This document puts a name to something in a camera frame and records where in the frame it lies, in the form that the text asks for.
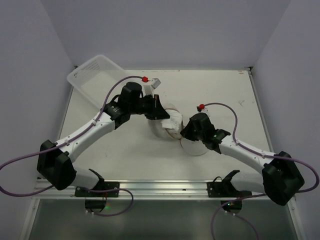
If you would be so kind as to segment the round white mesh laundry bag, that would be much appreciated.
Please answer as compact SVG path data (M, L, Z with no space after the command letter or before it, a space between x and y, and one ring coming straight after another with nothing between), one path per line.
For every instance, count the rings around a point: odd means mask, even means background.
M170 109L170 108L178 110L171 103L164 104L163 108L165 110L166 109ZM191 141L191 140L183 138L180 133L174 134L174 133L171 133L170 131L162 128L161 120L148 120L148 126L149 126L149 129L151 130L151 132L157 138L165 139L165 140L179 141L181 148L188 155L191 155L191 156L194 156L194 157L198 157L198 156L205 155L209 151L201 141Z

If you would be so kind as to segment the white bra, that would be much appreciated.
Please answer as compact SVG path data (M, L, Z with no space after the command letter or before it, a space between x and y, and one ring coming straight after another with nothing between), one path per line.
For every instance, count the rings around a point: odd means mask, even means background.
M173 134L179 134L183 128L183 115L174 108L167 108L165 111L169 118L160 121L161 127Z

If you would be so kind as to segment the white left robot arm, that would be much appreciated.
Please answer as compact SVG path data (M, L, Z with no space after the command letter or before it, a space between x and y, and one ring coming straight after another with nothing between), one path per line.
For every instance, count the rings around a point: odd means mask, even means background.
M141 94L140 84L128 82L121 93L105 103L90 122L56 142L43 142L37 171L59 191L69 186L100 191L103 177L92 169L76 169L73 163L101 137L128 122L132 115L144 115L151 121L169 119L170 115L157 94Z

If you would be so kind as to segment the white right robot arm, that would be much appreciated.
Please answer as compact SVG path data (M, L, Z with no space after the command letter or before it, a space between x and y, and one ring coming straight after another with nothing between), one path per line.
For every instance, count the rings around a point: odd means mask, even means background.
M242 142L234 140L230 132L215 128L205 113L192 116L180 134L184 139L200 141L207 149L232 157L256 170L262 175L263 192L278 205L286 205L305 184L296 164L284 160L291 157L289 154L260 149L252 153L240 147Z

